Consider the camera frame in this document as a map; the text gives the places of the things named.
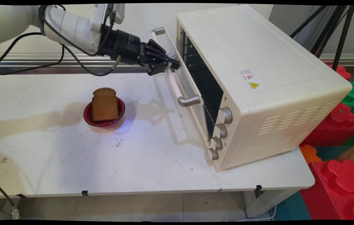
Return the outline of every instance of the toast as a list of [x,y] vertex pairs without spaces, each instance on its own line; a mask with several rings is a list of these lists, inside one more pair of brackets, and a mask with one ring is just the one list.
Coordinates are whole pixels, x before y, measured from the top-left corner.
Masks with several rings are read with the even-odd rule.
[[116,91],[111,88],[99,88],[93,92],[94,96],[116,95]]
[[111,88],[100,88],[94,91],[92,98],[92,120],[115,120],[119,116],[119,104],[116,91]]

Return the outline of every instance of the oven handle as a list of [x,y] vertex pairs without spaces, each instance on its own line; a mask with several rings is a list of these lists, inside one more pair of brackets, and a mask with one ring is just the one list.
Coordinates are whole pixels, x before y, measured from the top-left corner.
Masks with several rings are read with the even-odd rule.
[[[156,43],[159,43],[159,41],[157,40],[157,35],[164,34],[164,27],[159,27],[159,28],[153,29],[151,34],[152,34],[152,39]],[[184,96],[183,96],[183,94],[182,94],[182,92],[181,92],[181,90],[180,90],[180,88],[179,88],[179,86],[177,84],[176,78],[174,77],[174,74],[171,71],[171,69],[170,68],[166,68],[165,71],[166,71],[166,74],[167,74],[167,78],[170,81],[171,88],[173,89],[173,92],[174,92],[174,94],[177,97],[178,104],[180,104],[183,107],[189,107],[189,106],[192,106],[194,104],[200,104],[201,103],[201,98],[197,94],[192,96],[192,97],[189,97],[189,98],[184,98]]]

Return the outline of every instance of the floor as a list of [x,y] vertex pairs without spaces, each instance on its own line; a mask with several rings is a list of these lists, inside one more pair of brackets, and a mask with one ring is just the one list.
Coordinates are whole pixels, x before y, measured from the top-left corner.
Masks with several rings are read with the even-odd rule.
[[[21,198],[18,209],[20,219],[34,220],[222,222],[246,218],[242,192]],[[11,214],[5,199],[0,199],[0,211],[3,219]],[[270,211],[260,218],[268,217]]]

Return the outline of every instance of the red bowl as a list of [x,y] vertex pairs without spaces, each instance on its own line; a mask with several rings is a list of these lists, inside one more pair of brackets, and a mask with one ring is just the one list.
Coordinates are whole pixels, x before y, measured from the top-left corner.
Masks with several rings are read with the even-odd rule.
[[121,101],[121,99],[117,98],[118,100],[118,108],[119,108],[119,116],[115,120],[110,120],[110,121],[93,121],[92,120],[92,102],[90,102],[87,107],[84,109],[84,120],[91,126],[94,127],[113,127],[116,125],[119,121],[120,118],[124,115],[125,111],[125,105],[124,102]]

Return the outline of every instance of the warning label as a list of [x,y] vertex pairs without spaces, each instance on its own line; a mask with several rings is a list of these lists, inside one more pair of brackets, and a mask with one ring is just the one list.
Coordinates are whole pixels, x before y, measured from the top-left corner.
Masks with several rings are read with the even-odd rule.
[[253,71],[251,71],[250,69],[238,70],[238,72],[240,73],[241,77],[245,80],[245,82],[252,90],[256,89],[256,91],[258,91],[259,85],[260,85],[260,89],[262,89],[263,86],[261,86],[261,81],[258,74],[254,75]]
[[255,84],[255,83],[252,83],[252,82],[250,82],[250,84],[252,85],[253,89],[255,89],[256,87],[259,86],[259,84]]

